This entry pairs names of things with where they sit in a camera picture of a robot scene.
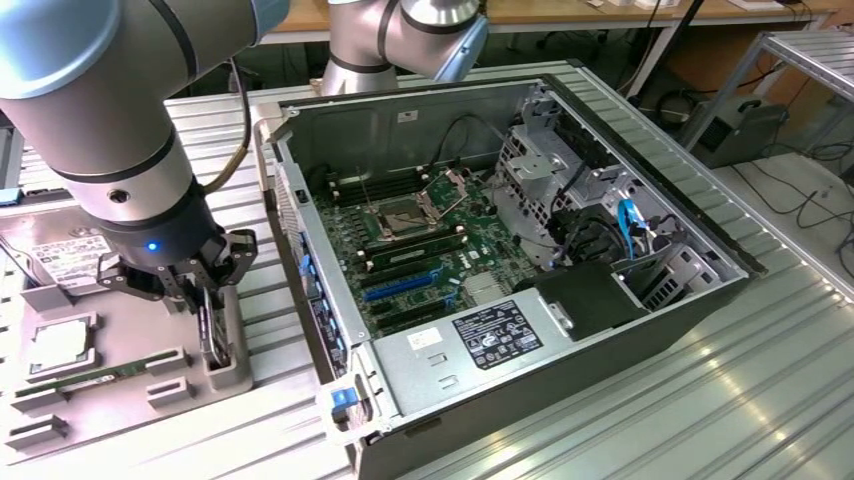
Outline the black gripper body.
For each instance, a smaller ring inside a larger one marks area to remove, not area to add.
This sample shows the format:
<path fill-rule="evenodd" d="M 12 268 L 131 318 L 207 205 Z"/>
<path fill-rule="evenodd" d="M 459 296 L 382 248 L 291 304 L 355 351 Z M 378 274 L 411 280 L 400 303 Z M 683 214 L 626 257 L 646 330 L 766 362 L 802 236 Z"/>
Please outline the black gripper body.
<path fill-rule="evenodd" d="M 101 220 L 99 226 L 125 263 L 161 279 L 171 298 L 188 301 L 188 259 L 203 243 L 224 232 L 213 220 L 201 185 L 192 181 L 177 203 L 153 218 Z"/>

